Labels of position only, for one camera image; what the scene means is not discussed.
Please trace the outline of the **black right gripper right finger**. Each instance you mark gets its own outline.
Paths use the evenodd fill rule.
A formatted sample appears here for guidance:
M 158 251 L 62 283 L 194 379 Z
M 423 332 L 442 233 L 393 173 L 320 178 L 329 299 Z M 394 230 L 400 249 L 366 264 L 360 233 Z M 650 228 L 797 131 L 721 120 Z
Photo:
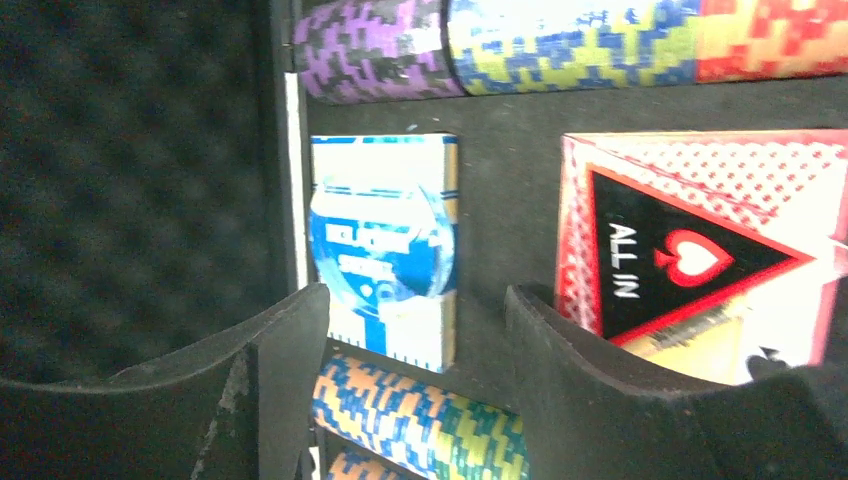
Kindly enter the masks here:
M 562 318 L 533 287 L 505 296 L 536 479 L 843 479 L 847 370 L 738 386 L 660 367 Z

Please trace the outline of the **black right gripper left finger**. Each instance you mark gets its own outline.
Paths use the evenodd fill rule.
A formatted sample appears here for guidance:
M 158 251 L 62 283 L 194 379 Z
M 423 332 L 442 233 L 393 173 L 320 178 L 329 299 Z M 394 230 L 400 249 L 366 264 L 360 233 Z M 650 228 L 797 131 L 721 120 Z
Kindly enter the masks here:
M 5 479 L 305 479 L 329 293 L 111 377 L 1 384 Z

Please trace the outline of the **red triangular dealer button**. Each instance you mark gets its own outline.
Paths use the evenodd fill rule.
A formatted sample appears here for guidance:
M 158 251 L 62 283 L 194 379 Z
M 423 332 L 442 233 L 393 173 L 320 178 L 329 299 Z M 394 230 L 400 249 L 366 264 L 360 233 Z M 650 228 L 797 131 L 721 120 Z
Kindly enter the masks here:
M 712 212 L 591 165 L 592 331 L 622 346 L 812 262 Z

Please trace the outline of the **red playing card deck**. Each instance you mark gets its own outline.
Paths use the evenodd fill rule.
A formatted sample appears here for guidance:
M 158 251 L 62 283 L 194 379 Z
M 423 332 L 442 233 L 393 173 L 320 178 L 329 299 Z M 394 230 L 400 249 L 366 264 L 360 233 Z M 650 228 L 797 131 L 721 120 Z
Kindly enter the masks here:
M 565 319 L 594 333 L 586 173 L 595 165 L 813 258 L 679 324 L 607 341 L 729 385 L 822 362 L 847 276 L 845 130 L 567 134 L 562 154 L 555 306 Z

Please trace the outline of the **clear round plastic disc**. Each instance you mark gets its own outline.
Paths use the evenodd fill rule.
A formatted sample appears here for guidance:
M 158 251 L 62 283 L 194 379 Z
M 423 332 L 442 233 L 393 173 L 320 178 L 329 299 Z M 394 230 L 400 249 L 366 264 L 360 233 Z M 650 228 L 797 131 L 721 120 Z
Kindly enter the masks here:
M 347 308 L 377 318 L 389 305 L 455 286 L 456 190 L 421 184 L 316 186 L 310 243 L 316 269 Z

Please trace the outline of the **blue texas holdem card deck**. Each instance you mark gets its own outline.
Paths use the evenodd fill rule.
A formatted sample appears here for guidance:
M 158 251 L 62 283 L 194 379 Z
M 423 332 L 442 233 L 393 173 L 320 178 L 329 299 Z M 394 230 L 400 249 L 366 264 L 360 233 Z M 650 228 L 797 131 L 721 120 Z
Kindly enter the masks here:
M 455 357 L 458 138 L 313 136 L 309 240 L 329 336 L 425 370 Z

